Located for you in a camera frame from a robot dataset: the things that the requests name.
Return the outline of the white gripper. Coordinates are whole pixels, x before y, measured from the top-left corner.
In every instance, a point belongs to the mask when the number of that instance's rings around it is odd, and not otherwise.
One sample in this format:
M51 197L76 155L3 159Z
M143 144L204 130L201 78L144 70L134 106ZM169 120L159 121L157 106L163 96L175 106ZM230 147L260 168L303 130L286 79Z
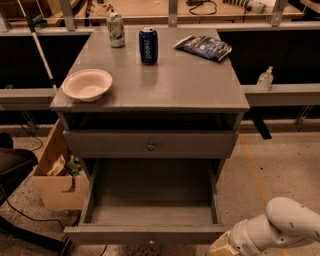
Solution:
M265 214L245 219L221 235L210 247L210 256L257 256L268 240L269 222Z

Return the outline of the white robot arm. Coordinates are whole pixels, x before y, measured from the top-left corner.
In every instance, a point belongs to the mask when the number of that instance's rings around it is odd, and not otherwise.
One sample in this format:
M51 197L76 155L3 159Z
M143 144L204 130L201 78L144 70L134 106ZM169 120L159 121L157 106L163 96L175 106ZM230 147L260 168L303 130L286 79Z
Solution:
M302 247L320 241L320 215L301 203L276 197L264 214L236 223L210 247L210 256L259 256L270 248Z

